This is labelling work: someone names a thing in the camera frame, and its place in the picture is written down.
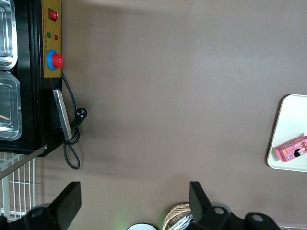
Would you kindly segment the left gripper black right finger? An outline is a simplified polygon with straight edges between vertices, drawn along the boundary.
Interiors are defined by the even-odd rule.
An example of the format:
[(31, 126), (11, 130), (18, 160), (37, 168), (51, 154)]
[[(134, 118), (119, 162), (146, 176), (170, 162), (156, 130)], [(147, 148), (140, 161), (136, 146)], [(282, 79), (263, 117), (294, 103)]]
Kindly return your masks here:
[(201, 184), (192, 181), (189, 184), (189, 206), (194, 222), (190, 230), (238, 230), (240, 218), (222, 203), (211, 203)]

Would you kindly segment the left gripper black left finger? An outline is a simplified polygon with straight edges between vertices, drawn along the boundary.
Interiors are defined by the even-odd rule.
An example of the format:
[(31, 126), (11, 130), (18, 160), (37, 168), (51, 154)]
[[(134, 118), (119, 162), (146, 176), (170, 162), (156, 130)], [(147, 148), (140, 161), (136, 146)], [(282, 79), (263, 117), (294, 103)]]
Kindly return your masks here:
[(8, 224), (10, 230), (66, 230), (82, 206), (81, 183), (70, 182), (48, 205), (31, 209)]

